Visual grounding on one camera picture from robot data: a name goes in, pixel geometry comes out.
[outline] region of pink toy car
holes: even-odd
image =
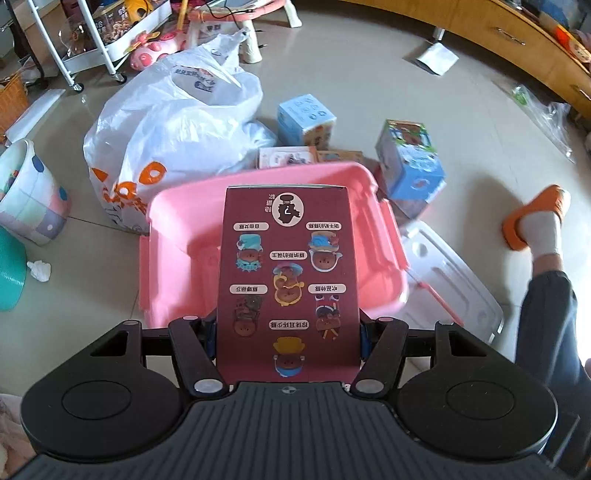
[[[129,63],[134,70],[142,71],[152,65],[157,60],[184,50],[187,44],[187,36],[180,31],[165,33],[159,40],[148,42],[150,38],[155,38],[154,34],[142,32],[136,38],[132,47],[134,47]]]

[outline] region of white plastic tray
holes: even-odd
[[[411,266],[410,294],[396,317],[420,329],[433,329],[439,320],[452,320],[426,289],[418,287],[417,281],[423,281],[463,320],[466,330],[490,345],[503,328],[503,311],[464,261],[423,222],[408,227],[402,247]]]

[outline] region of pink toy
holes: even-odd
[[[162,35],[159,40],[148,42],[158,35],[158,32],[149,35],[142,32],[137,36],[135,42],[128,49],[133,51],[129,59],[131,68],[142,71],[157,60],[184,50],[187,44],[187,36],[181,31],[168,32]]]
[[[326,163],[212,177],[156,195],[147,214],[150,236],[139,245],[139,306],[149,327],[216,307],[226,189],[286,182],[348,188],[359,306],[377,318],[404,305],[408,261],[390,204],[376,199],[378,186],[365,167]]]

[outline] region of cartoon character illustration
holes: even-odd
[[[197,69],[196,89],[211,93],[216,86],[215,77],[205,69]]]
[[[308,159],[294,155],[293,153],[290,153],[289,157],[287,157],[288,165],[306,165],[308,163],[310,163]]]
[[[402,139],[409,145],[422,145],[421,126],[413,124],[398,124]]]
[[[259,295],[246,295],[236,302],[234,309],[234,331],[241,337],[250,337],[256,332],[261,312],[262,298]]]
[[[277,266],[273,269],[274,275],[279,275],[277,282],[275,283],[277,287],[287,287],[290,288],[296,283],[297,277],[301,275],[304,270],[301,266],[297,263],[293,262],[281,262],[277,264]]]
[[[279,337],[273,347],[278,355],[273,355],[275,370],[282,377],[293,377],[304,368],[305,356],[300,355],[305,344],[299,337]]]
[[[297,263],[282,262],[273,269],[275,299],[282,306],[293,305],[301,299],[304,282],[298,281],[303,269]]]
[[[319,272],[329,272],[336,267],[339,258],[339,237],[334,232],[321,230],[312,232],[312,240],[308,243],[310,247],[310,261],[312,266]]]
[[[316,330],[324,340],[334,340],[339,336],[340,313],[339,296],[334,294],[316,296]]]
[[[293,217],[300,217],[301,212],[296,209],[292,203],[294,196],[289,193],[284,193],[279,197],[281,203],[279,205],[279,221],[281,223],[290,223]]]
[[[261,268],[261,236],[255,233],[243,233],[238,242],[236,266],[246,272],[254,272]]]

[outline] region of white plastic bag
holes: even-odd
[[[212,41],[220,34],[231,35],[237,30],[238,27],[234,22],[226,22],[224,20],[200,22],[191,20],[187,31],[187,45],[189,48],[196,47]]]
[[[569,136],[567,135],[564,123],[569,114],[568,103],[550,102],[544,105],[525,86],[518,85],[512,91],[513,98],[521,105],[525,113],[545,133],[546,137],[558,148],[566,158],[574,163],[571,156],[573,149],[570,148]]]
[[[254,168],[274,135],[252,122],[259,79],[238,65],[245,31],[170,55],[105,104],[86,134],[90,179],[118,225],[147,232],[147,204],[188,181]]]

